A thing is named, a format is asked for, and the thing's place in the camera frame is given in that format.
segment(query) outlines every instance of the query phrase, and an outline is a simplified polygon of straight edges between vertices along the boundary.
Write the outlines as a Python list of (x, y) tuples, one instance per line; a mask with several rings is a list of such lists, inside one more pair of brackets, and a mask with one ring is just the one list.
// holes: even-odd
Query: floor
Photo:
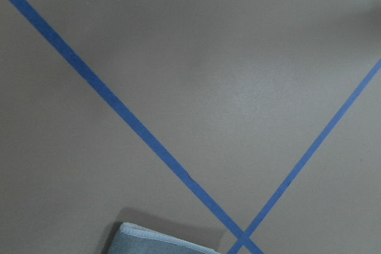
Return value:
[[(381, 0), (28, 0), (246, 229), (381, 58)], [(120, 221), (236, 241), (0, 0), (0, 252), (107, 252)], [(381, 74), (253, 241), (379, 253)], [(239, 253), (248, 253), (241, 249)]]

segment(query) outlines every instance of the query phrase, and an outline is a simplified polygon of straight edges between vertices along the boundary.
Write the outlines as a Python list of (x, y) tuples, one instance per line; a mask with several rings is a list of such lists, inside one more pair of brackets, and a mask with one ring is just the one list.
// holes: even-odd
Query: gray cloth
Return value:
[(218, 254), (212, 249), (132, 223), (123, 223), (108, 254)]

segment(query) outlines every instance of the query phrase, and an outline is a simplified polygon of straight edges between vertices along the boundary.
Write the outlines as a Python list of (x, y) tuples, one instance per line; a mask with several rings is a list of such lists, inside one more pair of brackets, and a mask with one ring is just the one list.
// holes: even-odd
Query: diagonal blue line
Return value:
[(89, 66), (69, 47), (55, 30), (26, 0), (9, 0), (37, 31), (61, 54), (62, 57), (91, 85), (109, 106), (135, 131), (135, 133), (159, 156), (198, 199), (241, 241), (253, 254), (262, 251), (232, 220), (214, 199), (188, 174), (169, 151), (136, 118), (124, 103), (106, 86)]
[[(257, 229), (257, 227), (261, 224), (262, 220), (266, 217), (266, 215), (270, 212), (282, 194), (286, 191), (291, 182), (295, 179), (295, 177), (302, 170), (304, 165), (308, 162), (308, 160), (312, 157), (315, 151), (319, 148), (319, 146), (323, 143), (324, 139), (328, 136), (328, 134), (332, 131), (332, 129), (337, 125), (339, 120), (344, 116), (344, 114), (349, 110), (351, 105), (355, 102), (361, 92), (365, 89), (365, 87), (370, 83), (372, 78), (376, 75), (376, 73), (381, 68), (381, 59), (374, 65), (374, 67), (369, 71), (369, 73), (365, 76), (365, 78), (361, 81), (361, 83), (356, 87), (356, 89), (352, 92), (346, 102), (342, 105), (339, 111), (335, 114), (335, 116), (328, 122), (327, 126), (323, 129), (323, 131), (319, 134), (316, 140), (312, 143), (312, 145), (308, 148), (306, 153), (302, 156), (299, 162), (294, 166), (289, 175), (285, 178), (285, 180), (280, 184), (278, 189), (272, 195), (272, 197), (268, 200), (268, 202), (264, 205), (262, 210), (257, 214), (252, 223), (250, 223), (249, 227), (246, 229), (245, 234), (246, 237), (250, 237), (253, 232)], [(228, 254), (235, 254), (239, 251), (239, 249), (243, 245), (243, 238), (239, 238), (237, 242), (233, 245), (233, 247), (229, 250)]]

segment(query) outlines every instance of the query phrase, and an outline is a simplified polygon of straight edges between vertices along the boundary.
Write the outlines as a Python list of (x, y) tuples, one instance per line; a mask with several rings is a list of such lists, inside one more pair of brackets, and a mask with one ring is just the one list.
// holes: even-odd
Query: blue line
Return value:
[(37, 31), (66, 59), (66, 61), (91, 85), (109, 106), (136, 132), (137, 135), (160, 157), (179, 179), (199, 198), (199, 200), (237, 237), (243, 237), (245, 246), (254, 254), (262, 253), (249, 237), (214, 199), (188, 174), (169, 151), (135, 117), (124, 103), (86, 65), (86, 63), (65, 43), (55, 30), (38, 14), (26, 0), (9, 0)]
[[(342, 105), (339, 111), (335, 114), (335, 116), (328, 122), (327, 126), (323, 129), (323, 131), (319, 134), (316, 140), (312, 143), (312, 145), (308, 148), (306, 153), (304, 153), (303, 157), (299, 160), (299, 162), (294, 166), (289, 175), (285, 178), (282, 184), (278, 187), (272, 197), (265, 204), (263, 209), (258, 213), (258, 215), (254, 218), (252, 223), (250, 223), (249, 227), (246, 229), (245, 234), (246, 237), (250, 237), (253, 232), (257, 229), (257, 227), (261, 224), (262, 220), (266, 217), (266, 215), (270, 212), (282, 194), (286, 191), (291, 182), (295, 179), (295, 177), (302, 170), (304, 165), (308, 162), (308, 160), (312, 157), (315, 151), (319, 148), (319, 146), (323, 143), (324, 139), (328, 136), (328, 134), (332, 131), (332, 129), (337, 125), (339, 120), (344, 116), (344, 114), (349, 110), (351, 105), (355, 102), (361, 92), (365, 89), (365, 87), (369, 84), (372, 78), (376, 75), (376, 73), (381, 68), (381, 59), (377, 62), (376, 65), (369, 71), (369, 73), (365, 76), (362, 82), (358, 85), (358, 87), (352, 92), (346, 102)], [(233, 247), (229, 250), (228, 254), (235, 254), (242, 247), (242, 240), (238, 239), (238, 241), (233, 245)]]

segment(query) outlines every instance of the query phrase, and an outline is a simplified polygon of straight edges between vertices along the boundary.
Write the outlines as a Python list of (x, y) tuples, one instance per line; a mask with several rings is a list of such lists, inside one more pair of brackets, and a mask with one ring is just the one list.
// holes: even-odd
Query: cloth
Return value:
[(212, 249), (162, 234), (132, 223), (123, 223), (108, 254), (218, 254)]

